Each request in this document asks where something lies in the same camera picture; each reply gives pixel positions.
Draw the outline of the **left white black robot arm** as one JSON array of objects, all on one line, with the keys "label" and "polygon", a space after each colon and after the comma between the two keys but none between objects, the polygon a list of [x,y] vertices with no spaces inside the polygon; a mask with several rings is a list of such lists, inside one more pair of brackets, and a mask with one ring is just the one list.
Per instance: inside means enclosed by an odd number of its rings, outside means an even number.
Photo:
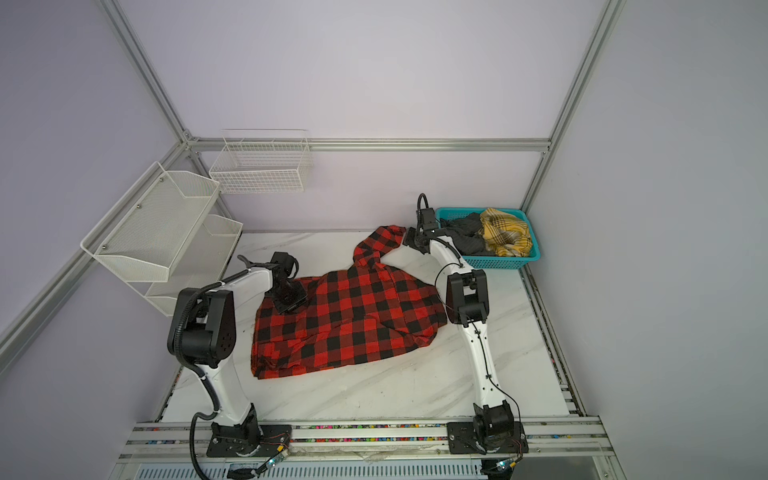
[{"label": "left white black robot arm", "polygon": [[179,293],[167,349],[191,371],[208,394],[211,411],[197,412],[193,421],[208,421],[210,447],[216,454],[251,455],[265,441],[253,403],[247,399],[231,359],[237,343],[237,320],[248,303],[269,300],[279,314],[289,313],[307,299],[296,279],[298,260],[276,252],[266,263],[238,257],[245,268],[203,287]]}]

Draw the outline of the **red black plaid shirt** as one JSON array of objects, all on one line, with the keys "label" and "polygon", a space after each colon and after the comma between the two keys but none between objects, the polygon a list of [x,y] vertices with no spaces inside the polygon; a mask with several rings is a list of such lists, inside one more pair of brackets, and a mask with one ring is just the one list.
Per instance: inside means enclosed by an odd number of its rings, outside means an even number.
[{"label": "red black plaid shirt", "polygon": [[355,247],[349,268],[300,279],[307,300],[291,312],[265,298],[255,317],[253,376],[298,376],[429,346],[448,322],[437,289],[382,260],[405,236],[401,226],[378,227]]}]

